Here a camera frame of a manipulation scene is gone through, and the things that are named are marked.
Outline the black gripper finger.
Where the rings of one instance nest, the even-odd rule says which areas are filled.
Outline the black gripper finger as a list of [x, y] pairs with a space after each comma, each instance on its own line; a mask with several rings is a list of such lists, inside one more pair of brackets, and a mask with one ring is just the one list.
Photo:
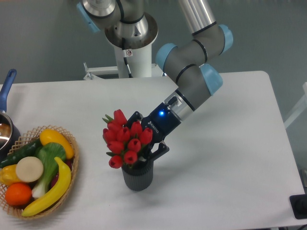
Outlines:
[[132, 116], [127, 120], [126, 127], [131, 128], [132, 124], [136, 121], [141, 121], [143, 116], [140, 112], [136, 111], [132, 114]]
[[138, 159], [138, 163], [146, 163], [148, 161], [155, 161], [167, 152], [169, 152], [169, 147], [164, 141], [158, 143], [158, 149], [152, 152], [154, 144], [148, 144], [141, 150], [141, 155]]

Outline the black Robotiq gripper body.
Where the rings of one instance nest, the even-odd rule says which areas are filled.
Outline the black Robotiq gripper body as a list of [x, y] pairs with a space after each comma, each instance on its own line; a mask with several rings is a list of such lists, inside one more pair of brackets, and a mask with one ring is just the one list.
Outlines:
[[169, 110], [166, 104], [159, 104], [147, 117], [141, 121], [142, 128], [153, 131], [151, 143], [158, 143], [165, 139], [181, 121]]

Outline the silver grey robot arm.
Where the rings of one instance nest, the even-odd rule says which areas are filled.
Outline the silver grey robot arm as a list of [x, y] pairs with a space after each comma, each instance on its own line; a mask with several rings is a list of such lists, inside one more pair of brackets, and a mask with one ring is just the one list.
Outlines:
[[108, 128], [103, 138], [112, 168], [136, 167], [166, 153], [165, 137], [223, 84], [208, 60], [232, 46], [232, 32], [217, 24], [207, 1], [181, 0], [179, 4], [193, 39], [182, 47], [165, 44], [155, 59], [151, 57], [151, 45], [158, 27], [144, 11], [142, 0], [81, 0], [77, 4], [90, 28], [104, 31], [113, 46], [120, 78], [150, 77], [155, 62], [177, 85], [147, 117], [136, 112], [126, 120], [117, 110], [112, 118], [105, 118]]

